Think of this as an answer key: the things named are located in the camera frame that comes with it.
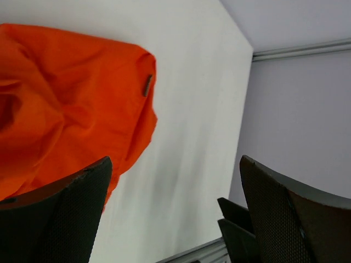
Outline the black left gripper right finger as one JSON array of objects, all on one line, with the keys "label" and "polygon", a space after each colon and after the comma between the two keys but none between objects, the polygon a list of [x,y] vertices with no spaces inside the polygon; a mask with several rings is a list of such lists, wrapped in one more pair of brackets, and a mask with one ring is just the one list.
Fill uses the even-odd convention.
[{"label": "black left gripper right finger", "polygon": [[262,262],[350,262],[350,199],[249,156],[240,176]]}]

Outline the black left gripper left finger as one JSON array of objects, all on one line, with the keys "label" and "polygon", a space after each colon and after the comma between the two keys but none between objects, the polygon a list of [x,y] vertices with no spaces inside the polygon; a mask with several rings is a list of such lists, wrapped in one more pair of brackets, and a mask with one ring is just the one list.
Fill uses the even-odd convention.
[{"label": "black left gripper left finger", "polygon": [[1,201],[1,262],[89,262],[111,175],[104,157]]}]

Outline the orange shorts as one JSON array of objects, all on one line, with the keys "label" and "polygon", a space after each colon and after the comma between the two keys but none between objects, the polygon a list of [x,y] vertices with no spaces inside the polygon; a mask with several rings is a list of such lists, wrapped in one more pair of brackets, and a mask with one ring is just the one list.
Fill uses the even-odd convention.
[{"label": "orange shorts", "polygon": [[106,156],[111,195],[151,142],[155,83],[156,59],[138,45],[1,24],[1,199]]}]

